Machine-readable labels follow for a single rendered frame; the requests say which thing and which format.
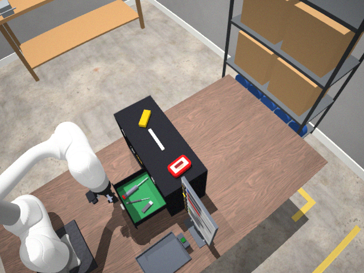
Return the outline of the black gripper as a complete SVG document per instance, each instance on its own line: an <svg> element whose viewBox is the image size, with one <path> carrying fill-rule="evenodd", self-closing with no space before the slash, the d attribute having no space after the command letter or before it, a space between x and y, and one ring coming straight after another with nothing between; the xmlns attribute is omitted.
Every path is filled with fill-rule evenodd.
<svg viewBox="0 0 364 273"><path fill-rule="evenodd" d="M110 188L111 188L111 182L109 181L109 184L108 184L107 188L105 190L103 190L102 192L98 192L96 194L103 195L103 196L105 195L105 197L108 197L108 203L112 203L113 202L115 204L119 200L115 196L115 193L114 192L111 192Z"/></svg>

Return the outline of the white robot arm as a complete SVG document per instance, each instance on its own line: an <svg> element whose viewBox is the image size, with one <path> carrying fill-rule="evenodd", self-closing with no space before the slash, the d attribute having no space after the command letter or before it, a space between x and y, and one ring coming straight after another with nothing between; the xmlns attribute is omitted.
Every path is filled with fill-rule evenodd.
<svg viewBox="0 0 364 273"><path fill-rule="evenodd" d="M83 131L72 122L63 122L49 140L29 149L0 175L0 224L20 238L19 255L27 268L69 273L81 260L70 235L57 236L43 203L33 195L3 200L37 162L50 157L68 161L71 175L90 189L85 194L89 203L98 202L100 195L96 193L109 184L107 174Z"/></svg>

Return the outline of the yellow rectangular block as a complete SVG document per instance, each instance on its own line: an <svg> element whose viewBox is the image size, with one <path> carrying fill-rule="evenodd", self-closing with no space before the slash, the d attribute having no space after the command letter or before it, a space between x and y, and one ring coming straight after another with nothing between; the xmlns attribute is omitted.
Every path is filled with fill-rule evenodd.
<svg viewBox="0 0 364 273"><path fill-rule="evenodd" d="M140 119L140 122L139 122L140 127L146 127L147 126L147 122L149 120L150 115L151 115L150 110L144 110L144 112L142 114L142 117Z"/></svg>

